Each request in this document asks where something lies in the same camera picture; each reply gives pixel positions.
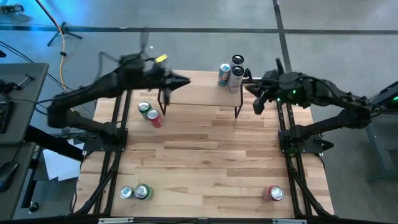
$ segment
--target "concrete floor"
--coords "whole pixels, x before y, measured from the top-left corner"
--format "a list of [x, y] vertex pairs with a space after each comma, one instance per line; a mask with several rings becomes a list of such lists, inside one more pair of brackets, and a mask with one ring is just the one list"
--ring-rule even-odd
[[[27, 15], [19, 19], [30, 20], [22, 23], [0, 15], [0, 25], [52, 25], [34, 1], [20, 0], [18, 3], [25, 6]], [[278, 28], [272, 0], [59, 0], [43, 1], [43, 4], [56, 20], [66, 21], [70, 26]], [[279, 4], [285, 29], [398, 29], [395, 22], [398, 20], [398, 1], [395, 0], [279, 0]], [[83, 40], [66, 38], [68, 56], [64, 77], [70, 88], [90, 84], [95, 79], [99, 52], [117, 57], [139, 49], [139, 34], [135, 32], [77, 34]], [[1, 41], [35, 62], [49, 63], [49, 72], [58, 77], [62, 41], [58, 38], [51, 47], [47, 47], [51, 36], [53, 32], [0, 31]], [[329, 79], [340, 89], [357, 95], [373, 95], [398, 77], [396, 35], [287, 34], [286, 42], [294, 71]], [[276, 57], [282, 58], [278, 33], [154, 32], [150, 34], [149, 46], [153, 47], [147, 49], [149, 55], [168, 54], [168, 63], [173, 69], [216, 70], [220, 62], [239, 53], [245, 56], [246, 65], [258, 77], [275, 68]], [[24, 61], [9, 54], [0, 62]], [[115, 66], [114, 62], [104, 63], [103, 73]], [[51, 98], [60, 91], [47, 79], [40, 99]], [[85, 106], [94, 112], [93, 103]], [[314, 121], [334, 116], [339, 110], [332, 106], [311, 107]], [[80, 112], [92, 117], [81, 108]], [[32, 124], [48, 133], [59, 132], [48, 127], [41, 114], [34, 114]], [[343, 218], [397, 223], [398, 183], [389, 180], [368, 184], [364, 180], [365, 175], [378, 168], [364, 131], [339, 129], [326, 133], [325, 139], [335, 143], [335, 147], [325, 153], [326, 176], [335, 213]], [[66, 214], [74, 184], [75, 180], [40, 183], [34, 195], [34, 201], [40, 203], [40, 210], [29, 215], [27, 210], [18, 209], [15, 218]]]

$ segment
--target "can lid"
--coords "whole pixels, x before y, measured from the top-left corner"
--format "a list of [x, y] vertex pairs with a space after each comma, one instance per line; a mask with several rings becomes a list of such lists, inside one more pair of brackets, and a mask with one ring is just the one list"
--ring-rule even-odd
[[157, 110], [150, 110], [150, 111], [148, 111], [147, 115], [148, 115], [149, 119], [155, 119], [158, 117], [159, 112]]
[[138, 103], [138, 109], [139, 110], [142, 110], [142, 111], [148, 110], [149, 107], [150, 107], [150, 104], [148, 102], [146, 102], [146, 101]]
[[147, 194], [148, 194], [148, 189], [146, 185], [144, 184], [137, 185], [136, 190], [134, 191], [134, 195], [137, 198], [144, 198], [147, 196]]
[[129, 186], [124, 186], [122, 187], [122, 189], [120, 190], [120, 197], [121, 198], [129, 198], [133, 193], [133, 190], [131, 187]]
[[244, 73], [244, 70], [240, 66], [235, 66], [232, 68], [232, 74], [234, 74], [234, 75], [241, 76], [241, 75], [243, 75], [243, 73]]
[[235, 64], [237, 64], [237, 65], [240, 65], [240, 64], [242, 64], [243, 63], [243, 56], [242, 55], [234, 55], [233, 57], [232, 57], [232, 62], [233, 63], [235, 63]]
[[220, 69], [223, 72], [228, 72], [231, 69], [231, 66], [228, 63], [222, 63], [220, 65]]
[[271, 197], [275, 200], [282, 200], [284, 197], [284, 191], [278, 186], [273, 186], [271, 188]]

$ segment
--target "white paper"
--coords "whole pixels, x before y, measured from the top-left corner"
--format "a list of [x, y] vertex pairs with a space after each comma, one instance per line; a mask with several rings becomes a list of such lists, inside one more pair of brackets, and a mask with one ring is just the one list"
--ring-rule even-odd
[[[69, 139], [68, 142], [73, 145], [73, 140]], [[77, 144], [75, 147], [83, 150], [84, 143]], [[49, 149], [43, 150], [43, 155], [47, 167], [47, 175], [50, 180], [58, 177], [58, 181], [61, 181], [79, 176], [80, 161], [60, 155]]]

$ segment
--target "red soda can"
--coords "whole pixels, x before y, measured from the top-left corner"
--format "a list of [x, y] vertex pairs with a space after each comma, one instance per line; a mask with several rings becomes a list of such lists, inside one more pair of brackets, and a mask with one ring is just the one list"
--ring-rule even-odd
[[280, 201], [284, 197], [284, 191], [278, 185], [272, 185], [268, 189], [262, 190], [262, 197], [265, 200]]
[[160, 128], [163, 126], [163, 118], [160, 115], [159, 111], [152, 109], [152, 110], [148, 111], [147, 116], [148, 116], [149, 121], [151, 121], [153, 127]]

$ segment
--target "soda can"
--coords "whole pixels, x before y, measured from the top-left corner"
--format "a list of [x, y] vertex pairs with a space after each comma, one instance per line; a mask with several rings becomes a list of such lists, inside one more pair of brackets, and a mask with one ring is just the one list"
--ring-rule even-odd
[[149, 121], [151, 121], [153, 127], [160, 128], [163, 126], [163, 118], [159, 111], [152, 109], [148, 111], [147, 117]]
[[145, 118], [148, 119], [147, 113], [152, 109], [152, 106], [150, 103], [146, 101], [142, 101], [138, 103], [138, 111], [141, 113], [141, 115]]
[[244, 58], [242, 55], [234, 55], [232, 56], [231, 67], [240, 66], [243, 67]]
[[228, 80], [228, 88], [232, 93], [236, 93], [240, 90], [243, 74], [244, 70], [242, 67], [235, 66], [232, 68], [231, 76], [229, 76]]
[[266, 200], [280, 201], [284, 197], [284, 190], [278, 185], [272, 185], [268, 189], [264, 188], [262, 197]]
[[149, 200], [154, 196], [154, 189], [146, 184], [139, 184], [134, 191], [134, 196], [139, 200]]
[[218, 85], [226, 86], [229, 78], [229, 74], [231, 73], [231, 66], [224, 62], [218, 68]]
[[120, 197], [123, 199], [129, 199], [132, 198], [132, 195], [134, 194], [134, 190], [129, 187], [129, 186], [124, 186], [120, 190]]

